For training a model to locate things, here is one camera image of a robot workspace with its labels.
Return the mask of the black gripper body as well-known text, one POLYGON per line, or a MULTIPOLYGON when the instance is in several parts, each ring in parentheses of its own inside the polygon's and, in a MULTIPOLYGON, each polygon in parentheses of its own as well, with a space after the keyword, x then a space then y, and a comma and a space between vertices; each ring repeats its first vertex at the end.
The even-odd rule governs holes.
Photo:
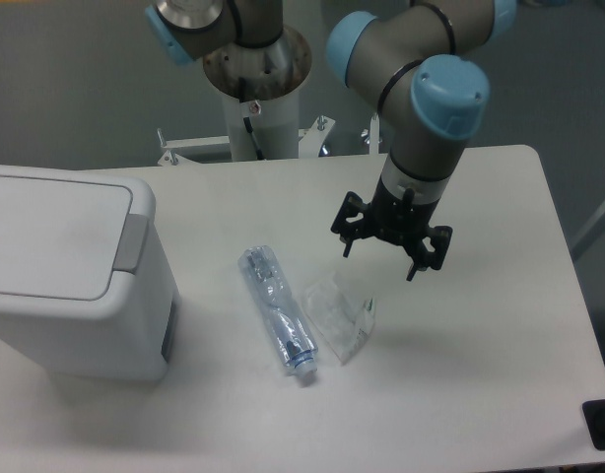
POLYGON ((403 246, 409 240, 421 240, 428 235, 436 207, 436 201, 406 204, 393 196, 379 180, 370 202, 368 229, 375 237, 403 246))

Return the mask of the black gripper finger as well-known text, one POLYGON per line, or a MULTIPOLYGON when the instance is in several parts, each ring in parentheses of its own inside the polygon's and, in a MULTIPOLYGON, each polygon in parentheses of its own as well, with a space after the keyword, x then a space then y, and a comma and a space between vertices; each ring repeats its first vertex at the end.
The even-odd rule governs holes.
POLYGON ((330 230, 345 244, 343 256, 348 257, 356 240, 372 237, 370 203, 353 191, 347 192, 330 230))
POLYGON ((416 236, 410 236, 404 245, 406 253, 412 258, 406 280, 412 281, 420 271, 440 270, 449 249, 452 227, 426 227, 416 236))

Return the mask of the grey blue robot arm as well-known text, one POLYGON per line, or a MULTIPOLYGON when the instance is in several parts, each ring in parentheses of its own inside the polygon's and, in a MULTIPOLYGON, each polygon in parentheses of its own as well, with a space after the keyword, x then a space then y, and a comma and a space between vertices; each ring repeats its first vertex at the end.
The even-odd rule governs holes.
MULTIPOLYGON (((332 224, 346 246, 375 237, 403 248, 413 272, 442 266, 452 230, 431 217, 490 97, 485 73, 464 54, 515 15, 512 1, 413 1, 390 20, 360 11, 333 28, 328 65, 395 132, 372 200, 347 193, 332 224)), ((168 56, 201 62, 228 104, 235 160, 298 155, 297 94, 311 53, 285 24, 282 2, 155 1, 145 16, 168 56)))

